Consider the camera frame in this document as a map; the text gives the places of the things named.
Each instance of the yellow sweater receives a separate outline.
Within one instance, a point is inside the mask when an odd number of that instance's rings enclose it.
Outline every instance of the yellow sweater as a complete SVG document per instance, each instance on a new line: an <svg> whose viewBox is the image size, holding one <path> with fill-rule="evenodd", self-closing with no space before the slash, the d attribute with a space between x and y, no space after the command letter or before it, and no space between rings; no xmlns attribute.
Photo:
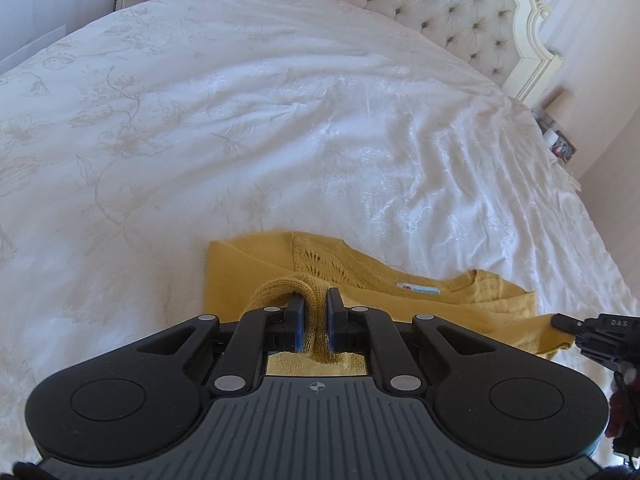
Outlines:
<svg viewBox="0 0 640 480"><path fill-rule="evenodd" d="M364 359L333 354L325 328L326 290L338 286L345 306L386 310L396 321L433 314L540 356L571 346L573 338L536 317L536 295L497 274L470 270L430 280L390 269L342 240L299 232L268 232L209 245L205 313L222 322L262 306L285 306L298 292L308 304L305 352L281 353L268 373L302 376L365 374Z"/></svg>

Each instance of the lamp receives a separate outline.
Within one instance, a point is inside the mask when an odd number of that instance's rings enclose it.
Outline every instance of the lamp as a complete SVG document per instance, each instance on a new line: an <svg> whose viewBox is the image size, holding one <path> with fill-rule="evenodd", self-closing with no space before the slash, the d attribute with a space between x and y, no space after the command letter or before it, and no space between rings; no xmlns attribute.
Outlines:
<svg viewBox="0 0 640 480"><path fill-rule="evenodd" d="M570 123L571 118L574 116L576 107L578 106L578 99L568 90L563 90L562 93L556 97L553 102L545 108L546 114L551 117L558 126L566 129Z"/></svg>

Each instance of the garment tag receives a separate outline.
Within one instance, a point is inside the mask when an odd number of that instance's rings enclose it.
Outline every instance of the garment tag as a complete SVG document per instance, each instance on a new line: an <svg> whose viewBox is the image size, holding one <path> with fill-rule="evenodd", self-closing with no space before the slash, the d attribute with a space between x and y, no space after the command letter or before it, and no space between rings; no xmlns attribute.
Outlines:
<svg viewBox="0 0 640 480"><path fill-rule="evenodd" d="M434 286L415 285L414 283L396 283L400 288L420 292L421 294L439 294L440 289Z"/></svg>

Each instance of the white satin bedspread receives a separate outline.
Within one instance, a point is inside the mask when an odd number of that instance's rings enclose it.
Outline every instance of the white satin bedspread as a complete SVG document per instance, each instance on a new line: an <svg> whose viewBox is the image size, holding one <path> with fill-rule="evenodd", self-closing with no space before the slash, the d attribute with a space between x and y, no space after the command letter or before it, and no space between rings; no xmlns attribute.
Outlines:
<svg viewBox="0 0 640 480"><path fill-rule="evenodd" d="M338 0L153 0L71 34L0 76L0 470L36 459L39 381L201 311L214 238L314 232L499 272L541 313L637 313L552 161L487 78Z"/></svg>

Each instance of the headboard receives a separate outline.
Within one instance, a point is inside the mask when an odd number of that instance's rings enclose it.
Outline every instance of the headboard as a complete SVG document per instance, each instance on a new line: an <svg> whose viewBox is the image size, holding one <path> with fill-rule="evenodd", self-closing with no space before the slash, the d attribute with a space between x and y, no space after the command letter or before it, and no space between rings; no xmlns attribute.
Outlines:
<svg viewBox="0 0 640 480"><path fill-rule="evenodd" d="M418 30L533 106L562 57L538 28L551 8L543 0L344 0Z"/></svg>

